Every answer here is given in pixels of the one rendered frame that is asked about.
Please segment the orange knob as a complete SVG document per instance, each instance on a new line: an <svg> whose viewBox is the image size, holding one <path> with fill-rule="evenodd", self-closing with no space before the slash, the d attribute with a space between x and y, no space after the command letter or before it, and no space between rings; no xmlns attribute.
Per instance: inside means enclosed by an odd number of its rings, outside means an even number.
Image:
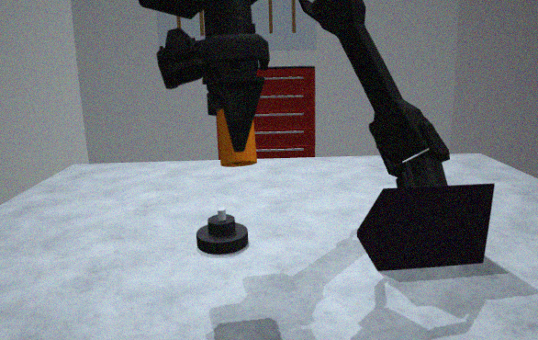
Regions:
<svg viewBox="0 0 538 340"><path fill-rule="evenodd" d="M234 152L230 134L223 112L223 108L217 111L219 131L219 155L220 165L225 167L237 167L257 164L254 123L252 121L248 141L243 152Z"/></svg>

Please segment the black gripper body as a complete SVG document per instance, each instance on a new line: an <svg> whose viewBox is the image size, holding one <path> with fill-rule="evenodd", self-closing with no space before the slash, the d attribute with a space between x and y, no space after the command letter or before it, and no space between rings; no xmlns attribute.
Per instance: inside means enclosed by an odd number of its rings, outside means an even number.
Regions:
<svg viewBox="0 0 538 340"><path fill-rule="evenodd" d="M213 17L205 24L205 35L210 36L203 44L207 79L254 77L258 65L267 70L268 41L255 34L255 25L246 16Z"/></svg>

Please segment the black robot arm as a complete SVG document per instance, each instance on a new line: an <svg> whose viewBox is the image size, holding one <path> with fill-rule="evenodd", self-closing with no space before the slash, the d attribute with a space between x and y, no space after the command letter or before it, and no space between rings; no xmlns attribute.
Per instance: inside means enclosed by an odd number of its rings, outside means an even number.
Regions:
<svg viewBox="0 0 538 340"><path fill-rule="evenodd" d="M257 0L139 0L142 7L192 19L204 10L204 22L221 15L246 16L252 21ZM443 164L448 148L421 111L403 100L365 23L363 0L298 0L303 11L338 37L375 112L369 130L397 188L447 186ZM203 77L204 40L190 38L181 28L167 32L165 48L156 53L166 89ZM420 153L408 161L412 155Z"/></svg>

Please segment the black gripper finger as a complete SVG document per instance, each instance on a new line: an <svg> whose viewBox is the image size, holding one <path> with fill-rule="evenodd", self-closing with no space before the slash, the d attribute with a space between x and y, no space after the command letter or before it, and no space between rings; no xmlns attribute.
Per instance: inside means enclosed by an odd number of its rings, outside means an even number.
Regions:
<svg viewBox="0 0 538 340"><path fill-rule="evenodd" d="M221 108L222 108L221 104L208 105L209 112L216 116L217 116L217 111L220 110Z"/></svg>
<svg viewBox="0 0 538 340"><path fill-rule="evenodd" d="M234 152L243 152L262 93L264 77L207 79L207 90L222 105Z"/></svg>

